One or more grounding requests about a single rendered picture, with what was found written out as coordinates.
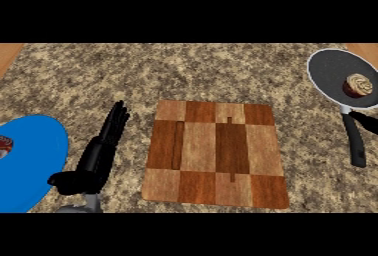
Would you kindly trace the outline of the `blue plate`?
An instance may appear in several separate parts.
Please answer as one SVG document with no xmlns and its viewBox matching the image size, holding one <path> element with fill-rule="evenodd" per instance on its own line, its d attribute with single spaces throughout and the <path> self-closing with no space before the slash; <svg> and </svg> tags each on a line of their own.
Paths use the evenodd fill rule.
<svg viewBox="0 0 378 256">
<path fill-rule="evenodd" d="M 29 115 L 0 126 L 11 150 L 0 159 L 0 213 L 24 213 L 50 190 L 47 179 L 60 172 L 67 156 L 67 134 L 60 122 Z"/>
</svg>

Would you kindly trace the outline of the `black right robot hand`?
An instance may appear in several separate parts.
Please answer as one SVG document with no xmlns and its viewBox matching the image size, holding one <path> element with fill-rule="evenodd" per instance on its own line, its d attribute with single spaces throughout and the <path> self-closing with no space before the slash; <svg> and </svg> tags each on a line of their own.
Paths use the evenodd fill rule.
<svg viewBox="0 0 378 256">
<path fill-rule="evenodd" d="M 354 120 L 360 123 L 361 127 L 378 135 L 378 119 L 364 115 L 360 112 L 351 111 L 348 115 L 354 118 Z"/>
</svg>

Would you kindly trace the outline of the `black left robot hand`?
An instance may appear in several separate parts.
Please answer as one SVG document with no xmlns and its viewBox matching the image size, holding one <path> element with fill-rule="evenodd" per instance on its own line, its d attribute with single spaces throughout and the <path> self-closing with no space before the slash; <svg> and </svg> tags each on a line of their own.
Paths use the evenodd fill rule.
<svg viewBox="0 0 378 256">
<path fill-rule="evenodd" d="M 97 194 L 106 184 L 118 142 L 129 114 L 119 100 L 107 113 L 100 133 L 85 146 L 73 171 L 54 173 L 47 184 L 61 195 Z"/>
</svg>

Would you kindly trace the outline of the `wooden checkered cutting board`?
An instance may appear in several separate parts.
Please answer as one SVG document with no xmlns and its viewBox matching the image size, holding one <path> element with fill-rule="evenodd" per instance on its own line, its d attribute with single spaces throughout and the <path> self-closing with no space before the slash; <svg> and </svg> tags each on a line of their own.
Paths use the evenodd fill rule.
<svg viewBox="0 0 378 256">
<path fill-rule="evenodd" d="M 141 198 L 289 207 L 270 106 L 157 102 Z"/>
</svg>

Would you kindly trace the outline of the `dark grey frying pan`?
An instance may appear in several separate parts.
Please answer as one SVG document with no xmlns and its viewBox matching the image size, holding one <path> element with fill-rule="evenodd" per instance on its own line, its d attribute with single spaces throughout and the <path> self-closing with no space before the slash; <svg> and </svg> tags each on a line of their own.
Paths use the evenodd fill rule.
<svg viewBox="0 0 378 256">
<path fill-rule="evenodd" d="M 351 109 L 378 108 L 378 70 L 355 54 L 340 49 L 320 49 L 307 60 L 308 79 L 323 96 L 339 105 L 343 128 L 348 136 L 349 162 L 366 167 L 364 145 L 360 132 L 349 117 Z M 361 74 L 371 83 L 371 93 L 360 98 L 349 97 L 342 91 L 346 77 Z"/>
</svg>

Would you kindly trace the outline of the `brown frosted cupcake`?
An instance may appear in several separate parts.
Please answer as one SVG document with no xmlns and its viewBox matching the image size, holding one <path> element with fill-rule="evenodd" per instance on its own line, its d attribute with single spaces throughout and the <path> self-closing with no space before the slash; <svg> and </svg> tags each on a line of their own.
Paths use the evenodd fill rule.
<svg viewBox="0 0 378 256">
<path fill-rule="evenodd" d="M 360 98 L 371 94 L 373 86 L 361 74 L 351 74 L 343 81 L 342 91 L 351 98 Z"/>
</svg>

